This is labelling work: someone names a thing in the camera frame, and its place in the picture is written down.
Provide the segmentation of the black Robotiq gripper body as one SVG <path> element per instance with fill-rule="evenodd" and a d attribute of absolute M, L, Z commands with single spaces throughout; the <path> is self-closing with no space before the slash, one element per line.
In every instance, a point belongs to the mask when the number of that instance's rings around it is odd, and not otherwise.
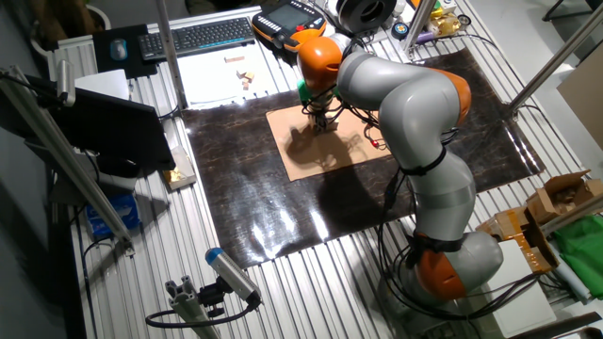
<path fill-rule="evenodd" d="M 326 100 L 310 100 L 306 105 L 306 113 L 311 118 L 318 120 L 325 120 L 328 118 L 328 114 L 331 112 L 332 99 Z"/>

